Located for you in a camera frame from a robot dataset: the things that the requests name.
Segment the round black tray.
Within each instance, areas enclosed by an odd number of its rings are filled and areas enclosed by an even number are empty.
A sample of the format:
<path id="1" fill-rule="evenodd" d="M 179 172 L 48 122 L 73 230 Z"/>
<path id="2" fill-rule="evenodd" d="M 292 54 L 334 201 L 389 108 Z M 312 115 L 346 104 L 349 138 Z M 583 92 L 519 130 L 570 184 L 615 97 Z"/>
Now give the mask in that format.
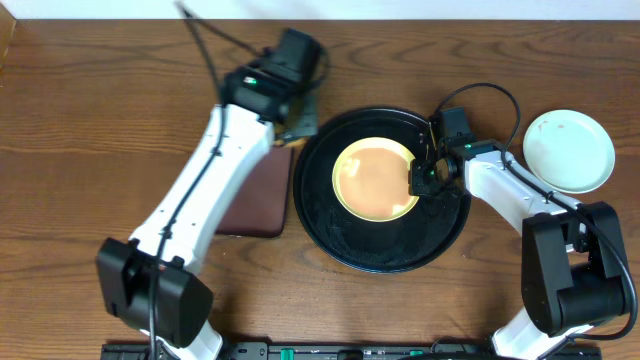
<path id="1" fill-rule="evenodd" d="M 332 184 L 339 154 L 371 137 L 398 142 L 422 160 L 434 158 L 427 120 L 399 108 L 369 107 L 343 113 L 324 125 L 302 150 L 293 180 L 299 219 L 317 246 L 361 271 L 410 271 L 435 260 L 456 240 L 467 220 L 471 198 L 447 189 L 397 219 L 361 219 L 342 205 Z"/>

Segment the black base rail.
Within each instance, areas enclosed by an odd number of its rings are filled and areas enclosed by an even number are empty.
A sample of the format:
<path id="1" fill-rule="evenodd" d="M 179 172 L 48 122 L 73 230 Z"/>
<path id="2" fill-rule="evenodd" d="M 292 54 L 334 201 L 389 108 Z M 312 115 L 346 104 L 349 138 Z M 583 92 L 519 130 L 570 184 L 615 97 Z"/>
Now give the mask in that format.
<path id="1" fill-rule="evenodd" d="M 104 344 L 101 360 L 151 359 L 147 344 Z M 506 359 L 478 344 L 437 343 L 427 347 L 268 345 L 241 342 L 223 345 L 219 360 L 395 360 L 395 359 Z M 594 347 L 569 347 L 552 355 L 553 360 L 601 360 Z"/>

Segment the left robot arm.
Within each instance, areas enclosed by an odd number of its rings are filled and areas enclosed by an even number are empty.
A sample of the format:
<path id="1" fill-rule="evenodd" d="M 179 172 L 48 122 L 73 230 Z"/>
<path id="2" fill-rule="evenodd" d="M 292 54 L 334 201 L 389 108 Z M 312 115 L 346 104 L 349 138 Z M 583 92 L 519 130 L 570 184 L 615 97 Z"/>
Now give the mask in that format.
<path id="1" fill-rule="evenodd" d="M 208 321 L 212 291 L 199 279 L 213 236 L 254 167 L 281 142 L 317 131 L 315 72 L 329 61 L 313 37 L 287 28 L 272 50 L 224 78 L 201 140 L 153 213 L 125 242 L 96 256 L 107 312 L 149 337 L 110 345 L 104 359 L 215 359 L 221 335 Z"/>

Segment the rectangular black brown tray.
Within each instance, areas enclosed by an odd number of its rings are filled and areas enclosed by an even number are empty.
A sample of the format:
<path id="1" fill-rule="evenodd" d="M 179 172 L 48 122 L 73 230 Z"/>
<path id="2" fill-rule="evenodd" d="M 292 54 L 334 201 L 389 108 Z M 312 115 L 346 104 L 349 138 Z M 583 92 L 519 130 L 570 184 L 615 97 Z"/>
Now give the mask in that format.
<path id="1" fill-rule="evenodd" d="M 217 234 L 275 238 L 284 228 L 293 149 L 274 147 L 245 179 Z"/>

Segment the light green plate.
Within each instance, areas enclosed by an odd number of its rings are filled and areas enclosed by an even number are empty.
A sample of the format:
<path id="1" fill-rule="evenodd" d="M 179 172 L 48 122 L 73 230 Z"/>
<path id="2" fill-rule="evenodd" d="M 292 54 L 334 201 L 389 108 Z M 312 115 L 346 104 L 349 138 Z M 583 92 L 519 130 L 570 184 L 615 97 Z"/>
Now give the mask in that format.
<path id="1" fill-rule="evenodd" d="M 537 117 L 525 132 L 523 154 L 535 176 L 570 194 L 591 192 L 603 185 L 616 160 L 605 129 L 590 116 L 568 109 Z"/>

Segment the yellow plate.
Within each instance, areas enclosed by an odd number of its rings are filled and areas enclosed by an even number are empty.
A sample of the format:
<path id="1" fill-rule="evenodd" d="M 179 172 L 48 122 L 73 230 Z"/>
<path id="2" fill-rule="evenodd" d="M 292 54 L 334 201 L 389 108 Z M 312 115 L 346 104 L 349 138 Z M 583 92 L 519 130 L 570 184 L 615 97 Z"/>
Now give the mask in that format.
<path id="1" fill-rule="evenodd" d="M 348 145 L 332 169 L 332 186 L 341 205 L 369 222 L 406 215 L 418 198 L 409 193 L 409 170 L 415 156 L 401 143 L 369 137 Z"/>

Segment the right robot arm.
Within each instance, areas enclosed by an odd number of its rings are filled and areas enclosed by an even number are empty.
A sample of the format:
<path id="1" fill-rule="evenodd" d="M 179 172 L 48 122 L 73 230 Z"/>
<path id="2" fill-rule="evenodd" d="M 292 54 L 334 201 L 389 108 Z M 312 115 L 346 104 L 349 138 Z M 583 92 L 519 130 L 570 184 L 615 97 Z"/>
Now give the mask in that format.
<path id="1" fill-rule="evenodd" d="M 628 335 L 639 314 L 616 211 L 604 202 L 584 205 L 555 193 L 520 166 L 506 146 L 477 140 L 462 108 L 429 118 L 432 145 L 412 161 L 409 192 L 437 198 L 445 192 L 491 206 L 522 240 L 523 309 L 491 337 L 508 359 L 549 359 L 592 329 L 619 316 L 627 324 L 605 335 Z"/>

